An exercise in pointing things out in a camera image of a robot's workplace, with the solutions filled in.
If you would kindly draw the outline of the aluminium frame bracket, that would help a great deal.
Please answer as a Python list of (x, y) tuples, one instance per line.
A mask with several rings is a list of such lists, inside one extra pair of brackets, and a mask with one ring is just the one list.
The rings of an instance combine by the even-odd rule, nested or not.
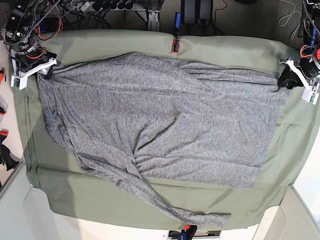
[(149, 31), (158, 32), (160, 29), (160, 11), (149, 10), (147, 15), (147, 28)]

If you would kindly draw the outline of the grey heathered T-shirt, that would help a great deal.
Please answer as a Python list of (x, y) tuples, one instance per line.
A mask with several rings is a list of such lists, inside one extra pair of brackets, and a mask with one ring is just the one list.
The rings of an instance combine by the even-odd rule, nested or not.
[(218, 227), (230, 213), (171, 206), (145, 178), (252, 188), (289, 94), (266, 73), (141, 53), (57, 66), (37, 85), (46, 130), (87, 175)]

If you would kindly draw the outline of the black power adapter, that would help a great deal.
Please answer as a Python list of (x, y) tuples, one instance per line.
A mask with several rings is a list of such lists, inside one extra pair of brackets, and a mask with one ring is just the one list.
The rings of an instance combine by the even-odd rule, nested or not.
[(180, 20), (183, 24), (193, 25), (196, 20), (210, 21), (213, 13), (212, 0), (182, 0)]

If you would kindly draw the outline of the orange black clamp top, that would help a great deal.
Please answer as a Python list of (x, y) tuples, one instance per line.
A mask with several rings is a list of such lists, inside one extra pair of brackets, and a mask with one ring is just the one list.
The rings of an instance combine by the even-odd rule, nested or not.
[(178, 36), (176, 37), (176, 39), (172, 42), (172, 48), (171, 48), (171, 53), (172, 53), (172, 54), (178, 54), (178, 53), (179, 53), (180, 40), (181, 40), (181, 36), (178, 35)]

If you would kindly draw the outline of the orange blue clamp bottom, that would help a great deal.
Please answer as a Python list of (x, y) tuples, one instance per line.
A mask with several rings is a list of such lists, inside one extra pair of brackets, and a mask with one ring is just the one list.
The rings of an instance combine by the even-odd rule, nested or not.
[(181, 234), (177, 237), (178, 240), (192, 240), (198, 229), (197, 225), (186, 225), (182, 230)]

